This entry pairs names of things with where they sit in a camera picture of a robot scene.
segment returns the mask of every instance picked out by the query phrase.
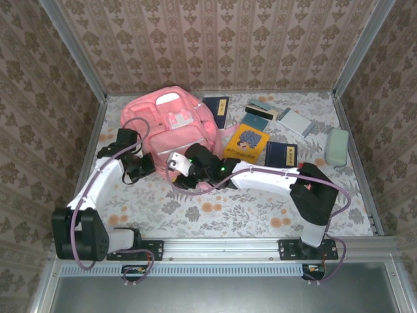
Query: table surface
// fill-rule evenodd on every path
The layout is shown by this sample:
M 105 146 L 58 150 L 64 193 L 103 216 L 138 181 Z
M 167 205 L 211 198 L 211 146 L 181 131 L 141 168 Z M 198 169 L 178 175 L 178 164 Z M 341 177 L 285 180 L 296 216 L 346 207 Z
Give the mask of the table surface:
M 324 161 L 328 134 L 333 127 L 339 126 L 330 93 L 217 95 L 230 97 L 227 126 L 242 120 L 244 107 L 252 98 L 281 110 L 291 108 L 315 121 L 314 129 L 306 138 L 273 121 L 268 123 L 264 132 L 270 134 L 270 141 L 296 143 L 299 162 L 316 164 L 335 184 L 348 190 L 352 204 L 332 219 L 330 235 L 373 235 L 350 157 L 342 168 Z M 115 141 L 117 129 L 121 127 L 121 110 L 135 98 L 108 97 L 96 152 Z M 223 139 L 223 146 L 228 140 Z M 265 151 L 256 164 L 264 163 Z M 343 206 L 345 201 L 339 193 L 334 210 Z M 168 182 L 156 174 L 134 185 L 124 185 L 122 181 L 116 183 L 113 194 L 105 207 L 100 208 L 99 214 L 108 226 L 137 227 L 146 238 L 296 237 L 301 235 L 303 228 L 302 217 L 290 198 L 260 190 L 231 189 L 215 190 L 203 196 L 186 196 L 173 192 Z

